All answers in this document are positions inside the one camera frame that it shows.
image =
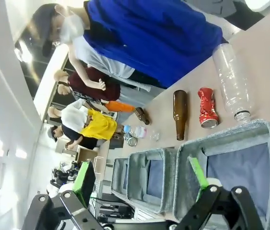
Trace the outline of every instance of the gray fabric bin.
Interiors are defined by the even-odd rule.
[[[120,199],[126,200],[126,183],[127,183],[127,158],[116,158],[113,164],[112,193]]]
[[[176,149],[152,149],[129,156],[127,199],[154,213],[172,211]]]
[[[180,146],[173,204],[178,220],[194,204],[185,168],[188,156],[198,158],[205,176],[219,179],[225,189],[245,186],[265,229],[270,230],[270,123],[254,120]],[[227,227],[222,216],[212,215],[205,229]]]

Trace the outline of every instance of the blue shirt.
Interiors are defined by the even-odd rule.
[[[220,27],[181,0],[90,0],[87,9],[116,38],[84,33],[93,48],[165,87],[209,58],[223,40]]]

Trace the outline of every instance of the gray jacket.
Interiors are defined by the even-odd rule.
[[[243,0],[183,0],[205,13],[213,14],[218,17],[227,17],[236,12],[234,1]]]

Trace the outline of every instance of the maroon shirt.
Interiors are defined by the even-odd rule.
[[[85,68],[90,80],[99,82],[99,79],[105,82],[106,90],[99,90],[87,87],[77,72],[73,72],[68,77],[69,86],[73,91],[85,94],[95,99],[103,99],[105,101],[116,101],[120,96],[120,84],[108,82],[109,76],[98,71],[93,67]]]

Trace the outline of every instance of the crushed soda can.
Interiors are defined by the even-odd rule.
[[[219,124],[219,117],[215,112],[214,91],[210,88],[200,88],[198,95],[200,102],[200,124],[202,128],[214,128]]]
[[[125,133],[124,134],[124,139],[127,143],[128,146],[134,147],[137,145],[137,139],[134,138],[131,134]]]

